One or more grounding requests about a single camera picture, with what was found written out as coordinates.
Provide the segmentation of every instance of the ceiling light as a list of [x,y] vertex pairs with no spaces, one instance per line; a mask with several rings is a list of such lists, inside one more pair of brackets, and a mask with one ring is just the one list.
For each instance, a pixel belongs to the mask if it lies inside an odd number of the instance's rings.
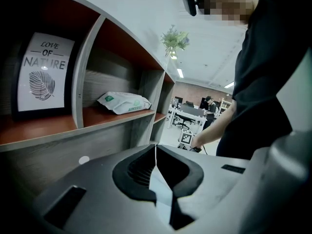
[[177,72],[179,73],[181,78],[184,78],[183,73],[182,73],[182,69],[177,68]]
[[225,88],[229,88],[229,87],[232,87],[234,86],[234,81],[232,83],[230,83],[229,85],[226,85]]

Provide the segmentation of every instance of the black picture frame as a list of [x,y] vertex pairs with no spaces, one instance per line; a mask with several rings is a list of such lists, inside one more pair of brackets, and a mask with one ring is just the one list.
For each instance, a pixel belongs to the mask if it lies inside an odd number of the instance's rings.
[[[18,84],[19,84],[20,69],[21,69],[23,57],[26,53],[30,40],[33,37],[34,33],[36,32],[66,38],[69,40],[73,40],[75,42],[72,52],[69,57],[68,65],[67,65],[65,87],[64,87],[64,107],[30,110],[30,111],[18,111]],[[63,34],[60,34],[59,32],[53,32],[50,30],[47,30],[47,31],[36,30],[36,31],[31,31],[28,34],[26,34],[21,44],[21,47],[19,49],[17,62],[14,67],[14,74],[13,74],[13,79],[12,79],[11,113],[12,113],[12,119],[14,121],[42,118],[42,117],[53,117],[53,116],[59,116],[59,115],[68,115],[72,113],[72,103],[71,103],[72,101],[72,78],[73,78],[73,71],[74,71],[76,58],[77,58],[81,43],[82,43],[81,39],[73,39],[72,37],[66,37]]]

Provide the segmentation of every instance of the brick wall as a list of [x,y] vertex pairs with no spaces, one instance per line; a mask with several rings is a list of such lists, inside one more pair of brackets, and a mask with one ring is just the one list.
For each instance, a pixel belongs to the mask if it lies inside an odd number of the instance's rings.
[[173,98],[176,96],[183,98],[183,103],[188,100],[193,102],[196,106],[199,106],[201,99],[203,97],[206,98],[207,96],[211,96],[216,101],[222,101],[222,98],[224,98],[224,100],[232,102],[231,94],[226,96],[226,93],[218,90],[178,81],[175,83],[174,91],[172,93]]

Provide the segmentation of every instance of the person sitting at desk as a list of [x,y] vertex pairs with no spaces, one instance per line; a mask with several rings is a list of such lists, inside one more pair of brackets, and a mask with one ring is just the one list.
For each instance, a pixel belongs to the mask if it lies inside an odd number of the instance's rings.
[[211,96],[206,97],[206,102],[208,103],[208,107],[206,107],[204,110],[206,110],[207,121],[204,124],[203,130],[205,130],[207,127],[211,125],[215,117],[215,103],[211,99]]

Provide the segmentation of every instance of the black slot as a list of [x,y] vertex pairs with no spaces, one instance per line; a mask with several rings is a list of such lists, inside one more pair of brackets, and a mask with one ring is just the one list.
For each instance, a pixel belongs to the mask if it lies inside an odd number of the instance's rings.
[[44,216],[44,219],[62,229],[85,193],[85,189],[73,186]]
[[241,168],[241,167],[237,167],[237,166],[231,166],[231,165],[224,165],[221,168],[235,172],[235,173],[239,173],[239,174],[243,174],[245,171],[245,168]]

